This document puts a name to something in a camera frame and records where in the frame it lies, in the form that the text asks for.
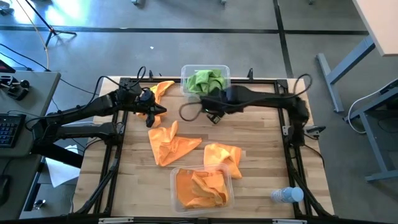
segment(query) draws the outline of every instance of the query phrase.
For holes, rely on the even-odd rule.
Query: gray desk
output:
[[[14,101],[6,96],[3,91],[0,91],[0,113],[6,113],[9,110],[21,110],[38,116],[45,115],[61,75],[55,72],[17,72],[12,75],[18,80],[28,80],[31,86],[30,92],[23,100]],[[17,150],[16,155],[20,157],[14,158],[5,172],[6,175],[10,175],[12,178],[11,189],[8,201],[0,207],[0,220],[18,219],[25,204],[41,160],[40,155],[26,156],[32,147],[32,143],[32,133],[23,130],[14,148],[14,150]],[[0,149],[0,171],[10,159],[8,156],[12,153],[12,149],[3,150]]]

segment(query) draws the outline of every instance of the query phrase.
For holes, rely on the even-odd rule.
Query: orange towel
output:
[[[176,184],[177,197],[185,208],[209,208],[228,203],[222,171],[180,169]]]
[[[201,143],[201,138],[175,136],[177,129],[178,123],[174,121],[170,128],[154,128],[148,131],[156,165],[167,166]]]
[[[164,93],[166,92],[166,89],[173,84],[174,84],[174,81],[164,81],[164,82],[158,83],[156,86],[152,86],[150,88],[150,90],[152,92],[154,92],[154,94],[155,94],[155,103],[160,104],[160,97],[163,96]],[[160,120],[160,117],[164,116],[164,115],[166,115],[166,113],[158,114],[155,116],[155,122],[152,125],[153,128],[156,128],[156,127],[158,127],[158,125],[160,125],[160,123],[162,122]],[[146,114],[137,113],[137,116],[139,118],[147,119]]]
[[[209,144],[205,147],[203,163],[205,165],[224,163],[228,165],[231,177],[240,179],[242,174],[238,169],[242,149],[220,143]]]

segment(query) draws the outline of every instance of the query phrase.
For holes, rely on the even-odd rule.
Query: keyboard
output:
[[[26,115],[0,113],[0,148],[13,148],[24,127]]]

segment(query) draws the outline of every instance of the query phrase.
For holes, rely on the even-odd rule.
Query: water bottle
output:
[[[271,193],[271,199],[277,203],[301,202],[303,198],[304,193],[300,187],[286,187]]]

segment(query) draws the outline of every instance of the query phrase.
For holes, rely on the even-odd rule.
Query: green cloth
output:
[[[187,89],[190,93],[207,95],[214,88],[226,88],[226,80],[220,69],[200,70],[187,80]]]

